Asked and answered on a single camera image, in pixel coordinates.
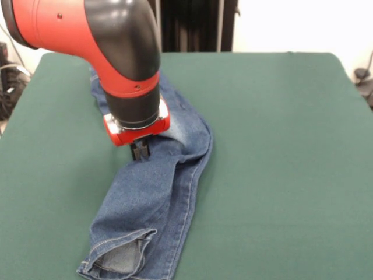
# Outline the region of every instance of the stitching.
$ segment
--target stitching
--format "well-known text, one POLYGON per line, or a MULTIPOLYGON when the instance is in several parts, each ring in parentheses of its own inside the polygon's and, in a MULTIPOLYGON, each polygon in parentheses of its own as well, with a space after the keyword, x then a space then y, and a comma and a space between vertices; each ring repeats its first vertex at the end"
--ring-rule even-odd
POLYGON ((175 258, 176 258, 176 254, 177 254, 177 251, 179 250, 179 247, 180 247, 180 244, 181 244, 181 236, 182 236, 182 233, 184 232, 184 229, 185 229, 185 224, 187 223, 187 217, 188 217, 188 214, 189 214, 189 210, 190 210, 190 206, 191 206, 191 195, 192 195, 192 183, 193 183, 193 179, 194 179, 194 176, 199 168, 199 166, 202 164, 202 160, 199 162, 199 164, 197 165, 196 169, 194 170, 193 174, 192 174, 192 178, 191 178, 191 183, 189 184, 189 199, 188 199, 188 209, 187 209, 187 213, 185 214, 185 217, 184 217, 184 224, 182 226, 182 230, 181 230, 181 233, 180 233, 180 238, 179 238, 179 241, 178 241, 178 245, 177 245, 177 249, 175 250, 175 254, 174 254, 174 257, 173 257, 173 261, 170 265, 170 269, 168 270, 168 277, 167 279, 170 279, 170 274, 171 274, 171 269, 174 265, 174 262, 175 262, 175 258))
POLYGON ((130 236, 130 235, 134 235, 134 234, 137 233, 137 232, 141 232, 142 230, 143 230, 143 229, 139 229, 139 230, 137 230, 137 231, 135 231, 135 232, 132 232, 132 233, 127 234, 126 236, 121 236, 121 237, 117 237, 117 238, 112 238, 112 239, 105 240, 105 241, 103 241, 103 242, 97 244, 96 246, 94 246, 94 247, 92 248, 92 250, 90 250, 90 252, 89 252, 89 256, 91 256, 92 252, 93 252, 95 249, 97 249, 98 247, 100 247, 100 246, 103 245, 103 244, 106 244, 106 243, 108 243, 108 242, 110 242, 110 241, 116 241, 116 240, 119 240, 119 239, 126 238, 126 237, 128 237, 128 236, 130 236))
POLYGON ((106 271, 111 271, 111 272, 115 272, 115 273, 122 273, 123 274, 123 272, 120 272, 120 271, 116 271, 116 270, 112 270, 112 269, 109 269, 109 268, 104 268, 104 267, 102 267, 102 266, 100 266, 100 265, 98 265, 98 264, 93 264, 95 267, 99 267, 99 268, 101 268, 101 269, 103 269, 103 270, 106 270, 106 271))
POLYGON ((94 75, 93 77, 90 78, 91 82, 93 82, 96 79, 98 79, 98 75, 94 75))

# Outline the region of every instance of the denim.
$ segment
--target denim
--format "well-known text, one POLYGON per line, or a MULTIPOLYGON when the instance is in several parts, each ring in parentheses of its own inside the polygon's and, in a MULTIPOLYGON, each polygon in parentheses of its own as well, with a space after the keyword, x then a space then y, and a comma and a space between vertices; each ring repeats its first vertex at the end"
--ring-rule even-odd
MULTIPOLYGON (((108 113, 91 68, 92 95, 108 113)), ((90 252, 77 272, 87 279, 172 279, 195 211, 200 176, 210 158, 212 131, 161 73, 171 113, 168 131, 149 140, 148 159, 116 174, 90 227, 90 252)))

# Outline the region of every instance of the cable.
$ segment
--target cable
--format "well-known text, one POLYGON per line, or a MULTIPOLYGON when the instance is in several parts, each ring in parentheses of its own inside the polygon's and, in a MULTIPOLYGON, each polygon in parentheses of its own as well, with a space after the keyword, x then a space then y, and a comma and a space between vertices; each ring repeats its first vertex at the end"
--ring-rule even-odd
POLYGON ((0 24, 0 28, 3 31, 3 33, 9 38, 10 43, 12 44, 12 47, 13 47, 14 51, 16 52, 19 61, 21 62, 22 66, 24 67, 24 62, 23 62, 22 57, 20 56, 16 46, 14 45, 13 38, 11 38, 11 36, 8 34, 8 32, 5 31, 4 27, 2 27, 1 24, 0 24))
POLYGON ((371 57, 369 58, 369 63, 368 63, 368 66, 367 66, 367 72, 369 71, 370 67, 372 66, 372 60, 373 60, 373 51, 371 53, 371 57))
POLYGON ((6 68, 10 68, 10 67, 15 67, 17 68, 18 71, 24 73, 25 75, 31 77, 31 73, 29 70, 26 69, 26 67, 24 67, 23 65, 20 65, 20 64, 16 64, 16 63, 11 63, 11 64, 5 64, 3 66, 0 67, 0 72, 6 68), (19 69, 18 67, 22 67, 24 68, 28 73, 25 73, 24 71, 22 71, 21 69, 19 69))

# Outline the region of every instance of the table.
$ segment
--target table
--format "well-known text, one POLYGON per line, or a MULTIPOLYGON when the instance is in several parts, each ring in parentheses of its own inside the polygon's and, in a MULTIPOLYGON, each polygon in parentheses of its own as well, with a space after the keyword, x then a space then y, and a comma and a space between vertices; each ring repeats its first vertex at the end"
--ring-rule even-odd
MULTIPOLYGON (((163 54, 214 130, 176 280, 373 279, 373 117, 327 53, 163 54)), ((81 279, 117 170, 89 65, 43 56, 0 140, 2 279, 81 279)))

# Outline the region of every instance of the jeans seam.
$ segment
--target jeans seam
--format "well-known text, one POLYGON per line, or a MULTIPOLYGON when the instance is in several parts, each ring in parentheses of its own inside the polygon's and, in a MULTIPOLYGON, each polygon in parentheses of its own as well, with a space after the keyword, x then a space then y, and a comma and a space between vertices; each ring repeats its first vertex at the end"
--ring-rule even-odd
POLYGON ((126 236, 121 236, 121 237, 111 238, 111 239, 107 239, 107 240, 105 240, 105 241, 102 241, 101 243, 99 243, 99 244, 97 244, 96 246, 94 246, 94 247, 92 248, 92 250, 90 250, 90 252, 89 252, 89 256, 92 255, 92 252, 93 252, 95 249, 97 249, 98 247, 100 247, 100 246, 102 246, 102 245, 104 245, 104 244, 106 244, 106 243, 108 243, 108 242, 111 242, 111 241, 115 241, 115 240, 119 240, 119 239, 126 238, 126 237, 128 237, 128 236, 130 236, 130 235, 133 235, 133 234, 137 233, 137 232, 141 232, 142 230, 143 230, 143 229, 139 229, 139 230, 137 230, 137 231, 135 231, 135 232, 131 232, 131 233, 127 234, 126 236))
POLYGON ((192 183, 193 183, 193 179, 194 179, 194 176, 199 168, 199 166, 202 164, 202 160, 199 162, 199 164, 197 165, 196 169, 194 170, 193 174, 192 174, 192 178, 191 178, 191 182, 189 184, 189 197, 188 197, 188 209, 187 209, 187 213, 185 214, 185 217, 184 217, 184 222, 183 222, 183 226, 182 226, 182 230, 181 230, 181 233, 180 233, 180 237, 179 237, 179 241, 178 241, 178 244, 177 244, 177 248, 175 250, 175 254, 173 256, 173 260, 172 260, 172 263, 170 265, 170 268, 168 269, 168 273, 167 273, 167 279, 170 280, 170 274, 171 274, 171 270, 172 270, 172 267, 174 265, 174 262, 175 262, 175 258, 176 258, 176 254, 179 250, 179 247, 180 247, 180 244, 181 244, 181 237, 182 237, 182 233, 184 232, 184 229, 185 229, 185 225, 187 224, 187 219, 188 219, 188 214, 189 214, 189 210, 191 208, 191 195, 192 195, 192 183))

